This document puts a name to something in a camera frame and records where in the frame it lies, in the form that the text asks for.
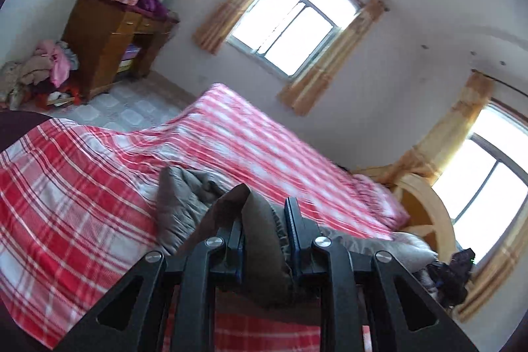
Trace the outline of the grey puffer jacket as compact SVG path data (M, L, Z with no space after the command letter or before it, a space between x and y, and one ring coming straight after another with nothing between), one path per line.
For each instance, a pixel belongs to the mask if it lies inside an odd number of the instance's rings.
M315 296L294 285L284 208L256 190L245 184L228 189L211 173L166 166L158 176L156 219L157 243L165 255L188 253L241 220L247 283L221 294L223 310L263 314L315 308Z

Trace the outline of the pile of clothes on floor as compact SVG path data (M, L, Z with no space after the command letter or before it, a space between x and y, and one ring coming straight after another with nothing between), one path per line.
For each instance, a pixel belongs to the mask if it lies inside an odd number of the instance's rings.
M62 40L39 41L31 57L1 67L1 108L16 111L34 101L43 110L81 103L75 72L80 62Z

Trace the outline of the wooden bed headboard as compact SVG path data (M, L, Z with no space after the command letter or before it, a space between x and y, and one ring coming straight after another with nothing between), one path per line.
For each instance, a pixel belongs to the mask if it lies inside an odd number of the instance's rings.
M410 221L398 231L420 237L438 254L440 261L449 262L456 252L455 232L446 207L430 184L418 175L408 173L392 186L381 185L394 195L410 216Z

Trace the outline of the red white plaid bedsheet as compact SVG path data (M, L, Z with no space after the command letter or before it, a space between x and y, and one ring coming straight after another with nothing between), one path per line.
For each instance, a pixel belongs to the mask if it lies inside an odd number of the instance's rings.
M306 218L359 238L388 240L409 219L388 190L221 84L147 130L13 112L1 134L1 298L42 347L148 250L176 251L232 189L274 232L289 197Z

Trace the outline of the pink plaid pillow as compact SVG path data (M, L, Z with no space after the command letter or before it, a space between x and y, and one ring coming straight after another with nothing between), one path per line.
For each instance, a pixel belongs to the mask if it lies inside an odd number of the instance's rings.
M369 212L391 231L398 231L410 221L408 212L384 186L362 175L352 175L352 185Z

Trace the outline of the orange curtain by headboard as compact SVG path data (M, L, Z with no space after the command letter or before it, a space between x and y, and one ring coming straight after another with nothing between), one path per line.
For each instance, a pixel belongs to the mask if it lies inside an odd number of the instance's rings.
M473 72L458 100L434 127L396 162L359 170L386 186L392 186L408 173L434 184L448 162L463 145L480 112L491 100L494 81L481 72Z

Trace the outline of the brown wooden desk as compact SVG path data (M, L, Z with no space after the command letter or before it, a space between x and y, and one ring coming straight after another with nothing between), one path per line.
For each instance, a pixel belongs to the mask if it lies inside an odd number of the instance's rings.
M82 98L88 101L110 90L130 45L140 50L125 73L133 78L149 75L179 21L172 11L160 18L117 0L76 0L62 39L78 57L73 76Z

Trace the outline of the window with grey frame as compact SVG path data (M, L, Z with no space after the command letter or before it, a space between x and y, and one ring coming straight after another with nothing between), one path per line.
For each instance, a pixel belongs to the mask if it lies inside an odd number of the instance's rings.
M358 13L357 0L255 0L228 42L292 78Z

